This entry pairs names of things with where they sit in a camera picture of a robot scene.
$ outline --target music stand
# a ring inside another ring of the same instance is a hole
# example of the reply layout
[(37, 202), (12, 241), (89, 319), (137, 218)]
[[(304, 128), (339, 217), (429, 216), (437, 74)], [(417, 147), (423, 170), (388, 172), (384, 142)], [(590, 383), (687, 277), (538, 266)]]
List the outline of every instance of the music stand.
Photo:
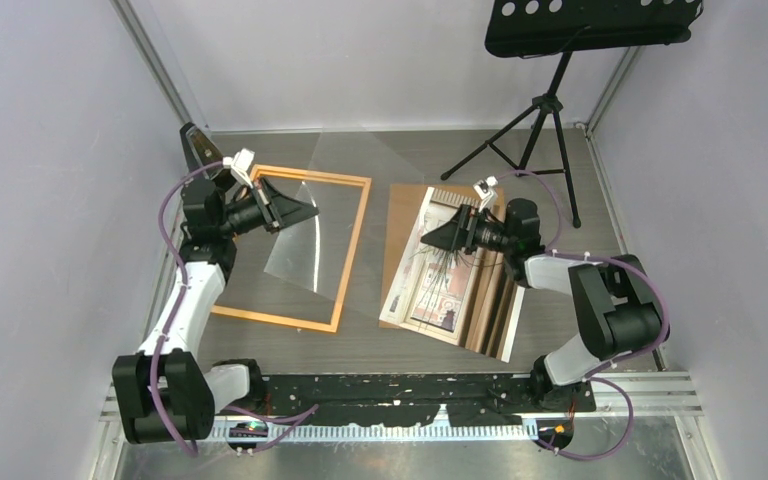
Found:
[[(511, 167), (524, 170), (543, 123), (551, 115), (563, 168), (537, 170), (534, 173), (564, 174), (573, 226), (580, 227), (581, 219), (561, 126), (563, 105), (557, 96), (572, 52), (686, 42), (690, 39), (690, 24), (702, 14), (702, 10), (702, 0), (495, 0), (484, 39), (488, 52), (501, 58), (535, 58), (560, 53), (561, 60), (546, 93), (534, 97), (526, 111), (440, 175), (440, 179), (447, 180), (488, 147)], [(531, 136), (519, 164), (516, 164), (494, 142), (535, 111), (538, 113), (531, 127)]]

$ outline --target clear acrylic sheet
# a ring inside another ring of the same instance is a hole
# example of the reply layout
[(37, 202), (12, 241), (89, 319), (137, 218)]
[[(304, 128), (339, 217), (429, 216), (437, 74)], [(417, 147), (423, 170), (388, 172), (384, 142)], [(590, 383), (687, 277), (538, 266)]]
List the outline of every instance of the clear acrylic sheet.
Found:
[[(371, 180), (352, 268), (343, 297), (343, 317), (377, 321), (381, 312), (390, 187), (425, 183), (425, 176), (371, 132), (323, 132), (306, 168), (310, 172)], [(315, 204), (319, 215), (278, 234), (264, 272), (337, 301), (362, 188), (323, 183), (314, 174), (295, 198)]]

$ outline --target gray wall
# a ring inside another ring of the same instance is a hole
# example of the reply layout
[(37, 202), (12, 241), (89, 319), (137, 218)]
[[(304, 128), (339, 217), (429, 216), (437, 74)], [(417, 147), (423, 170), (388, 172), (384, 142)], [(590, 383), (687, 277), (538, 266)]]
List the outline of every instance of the gray wall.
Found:
[[(149, 1), (214, 131), (501, 126), (558, 61), (487, 53), (489, 0)], [(565, 123), (587, 120), (621, 53), (573, 57)]]
[(647, 47), (597, 139), (726, 478), (768, 478), (768, 2), (709, 0)]
[(178, 127), (110, 2), (0, 2), (0, 479), (86, 475)]

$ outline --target orange wooden frame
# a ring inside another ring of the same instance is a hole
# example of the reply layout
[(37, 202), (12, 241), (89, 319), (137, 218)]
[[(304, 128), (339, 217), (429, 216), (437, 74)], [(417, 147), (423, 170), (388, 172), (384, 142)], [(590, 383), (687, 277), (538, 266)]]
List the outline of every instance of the orange wooden frame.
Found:
[(372, 179), (368, 177), (342, 175), (339, 173), (314, 172), (310, 170), (273, 167), (269, 165), (255, 165), (252, 167), (250, 176), (252, 180), (259, 177), (279, 177), (308, 182), (348, 185), (361, 188), (358, 211), (355, 214), (355, 222), (354, 226), (352, 227), (352, 236), (349, 240), (349, 251), (346, 253), (346, 262), (343, 264), (343, 274), (340, 277), (340, 284), (337, 288), (337, 298), (334, 301), (334, 310), (331, 312), (331, 322), (315, 322), (301, 318), (283, 317), (280, 315), (271, 315), (268, 313), (253, 312), (251, 310), (222, 307), (219, 305), (215, 305), (211, 309), (211, 312), (217, 315), (225, 315), (244, 320), (254, 320), (256, 322), (272, 323), (275, 325), (283, 325), (285, 327), (303, 328), (305, 330), (313, 330), (316, 332), (337, 333), (337, 328), (340, 326), (340, 316), (343, 313), (343, 302), (346, 298), (346, 290), (349, 287), (349, 276), (352, 273), (352, 263), (354, 263), (355, 252), (357, 251), (357, 244), (358, 240), (360, 239), (360, 228), (363, 224), (363, 215), (366, 212), (366, 203), (369, 200), (369, 189), (372, 185)]

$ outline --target black tripod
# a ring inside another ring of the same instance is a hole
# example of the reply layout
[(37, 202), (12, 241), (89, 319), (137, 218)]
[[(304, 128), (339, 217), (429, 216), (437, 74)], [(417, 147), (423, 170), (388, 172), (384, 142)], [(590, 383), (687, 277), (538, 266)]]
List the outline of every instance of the black tripod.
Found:
[[(561, 150), (561, 164), (563, 165), (563, 168), (536, 170), (534, 173), (537, 175), (548, 175), (555, 173), (564, 174), (564, 178), (567, 181), (567, 190), (569, 191), (570, 196), (570, 206), (572, 207), (572, 225), (575, 228), (580, 227), (581, 219), (578, 217), (578, 205), (575, 203), (575, 190), (572, 186), (572, 175), (569, 171), (567, 145), (564, 142), (564, 130), (561, 126), (561, 115), (559, 113), (561, 109), (564, 108), (564, 106), (558, 100), (557, 96), (558, 87), (561, 85), (561, 79), (564, 77), (564, 72), (567, 69), (567, 65), (569, 65), (571, 57), (572, 52), (564, 52), (563, 55), (561, 55), (561, 61), (558, 63), (558, 68), (555, 70), (555, 76), (552, 78), (552, 84), (549, 85), (549, 91), (543, 95), (540, 95), (539, 97), (534, 97), (531, 100), (531, 106), (528, 107), (528, 110), (522, 112), (518, 117), (513, 119), (511, 123), (505, 125), (505, 127), (496, 132), (495, 135), (488, 138), (480, 147), (476, 148), (472, 153), (467, 155), (454, 167), (440, 175), (440, 179), (448, 180), (448, 178), (451, 177), (453, 173), (469, 163), (470, 160), (475, 158), (479, 153), (483, 152), (488, 147), (496, 152), (500, 157), (502, 157), (504, 161), (508, 162), (511, 167), (517, 170), (525, 170), (525, 167), (528, 165), (528, 160), (531, 158), (531, 153), (534, 151), (534, 146), (537, 144), (537, 137), (540, 136), (540, 131), (543, 129), (543, 123), (546, 122), (546, 117), (551, 115), (555, 121), (555, 131), (558, 134), (558, 147), (560, 147)], [(517, 165), (493, 142), (498, 140), (502, 135), (508, 133), (510, 129), (514, 128), (519, 122), (523, 121), (525, 117), (531, 115), (534, 111), (537, 110), (539, 110), (539, 112), (537, 113), (537, 119), (534, 121), (534, 125), (531, 127), (531, 136), (528, 137), (528, 144), (525, 146), (525, 151), (522, 153), (522, 158), (519, 161), (519, 165)]]

